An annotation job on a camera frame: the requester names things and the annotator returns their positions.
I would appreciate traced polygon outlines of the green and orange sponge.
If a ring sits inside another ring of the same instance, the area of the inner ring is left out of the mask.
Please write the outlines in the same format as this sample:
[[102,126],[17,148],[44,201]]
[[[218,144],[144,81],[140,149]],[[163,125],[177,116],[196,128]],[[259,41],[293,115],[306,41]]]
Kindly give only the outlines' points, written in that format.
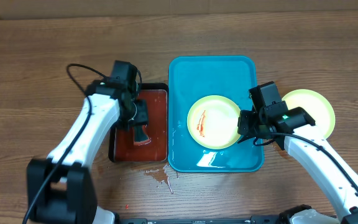
[[146,132],[146,125],[134,126],[133,132],[135,146],[141,146],[151,142],[151,139]]

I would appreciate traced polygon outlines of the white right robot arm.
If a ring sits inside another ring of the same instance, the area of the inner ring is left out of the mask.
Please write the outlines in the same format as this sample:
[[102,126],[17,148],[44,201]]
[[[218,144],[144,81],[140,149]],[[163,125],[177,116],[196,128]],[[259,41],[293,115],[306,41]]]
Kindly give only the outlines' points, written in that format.
[[358,175],[303,108],[242,110],[237,126],[243,140],[276,142],[309,173],[341,223],[358,223]]

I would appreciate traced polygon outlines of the yellow plate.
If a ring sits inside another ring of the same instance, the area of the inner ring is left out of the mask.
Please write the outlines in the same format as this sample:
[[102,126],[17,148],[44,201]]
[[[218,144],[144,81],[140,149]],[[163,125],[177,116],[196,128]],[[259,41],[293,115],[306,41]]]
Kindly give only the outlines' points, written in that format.
[[289,109],[303,108],[316,122],[327,139],[334,131],[336,116],[330,102],[313,90],[298,89],[287,93],[283,98]]
[[190,108],[187,127],[191,137],[208,149],[225,149],[236,143],[240,134],[237,122],[240,108],[224,96],[200,98]]

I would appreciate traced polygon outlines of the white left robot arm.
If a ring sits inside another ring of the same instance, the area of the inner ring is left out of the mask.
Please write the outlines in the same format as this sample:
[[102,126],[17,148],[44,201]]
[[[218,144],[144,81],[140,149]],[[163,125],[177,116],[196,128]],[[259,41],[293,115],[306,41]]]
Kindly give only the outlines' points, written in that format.
[[90,169],[112,127],[145,124],[141,89],[135,81],[107,79],[81,89],[84,104],[67,135],[46,159],[27,166],[24,223],[119,223],[117,214],[99,206]]

